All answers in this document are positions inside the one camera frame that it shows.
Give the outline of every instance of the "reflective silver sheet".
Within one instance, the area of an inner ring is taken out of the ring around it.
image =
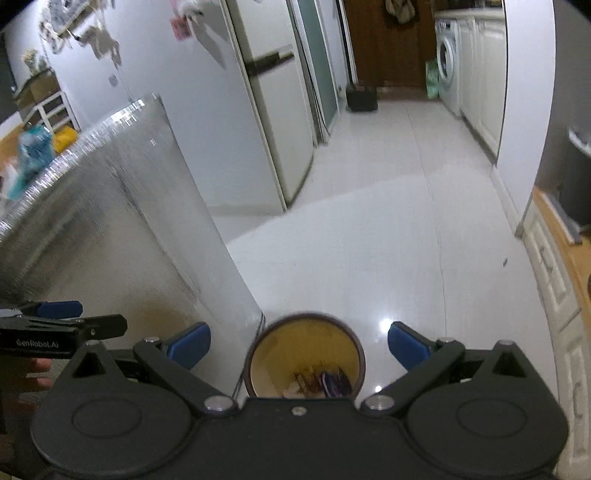
[[[228,394],[261,321],[155,95],[85,132],[0,221],[0,300],[120,313],[111,348],[205,321],[195,373]]]

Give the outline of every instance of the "plastic bag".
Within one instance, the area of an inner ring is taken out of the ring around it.
[[[425,64],[425,71],[427,73],[427,96],[429,100],[433,100],[439,95],[439,65],[437,60],[429,60]]]
[[[31,128],[18,138],[18,178],[8,193],[17,200],[37,174],[53,161],[51,132],[42,126]]]
[[[72,145],[78,138],[78,132],[72,127],[64,127],[53,136],[53,150],[56,155],[62,153],[66,148]]]

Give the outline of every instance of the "green bag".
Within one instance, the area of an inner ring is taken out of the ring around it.
[[[425,64],[425,77],[427,78],[427,96],[429,100],[439,96],[439,65],[437,59],[429,60]]]

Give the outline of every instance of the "doorway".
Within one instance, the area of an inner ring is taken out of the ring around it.
[[[417,13],[400,25],[384,0],[345,0],[360,83],[425,89],[425,62],[436,58],[435,21],[430,0],[411,0]]]

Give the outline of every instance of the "clothes hanging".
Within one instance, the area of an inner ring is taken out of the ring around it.
[[[408,24],[417,19],[417,9],[412,0],[385,0],[386,10],[399,24]]]

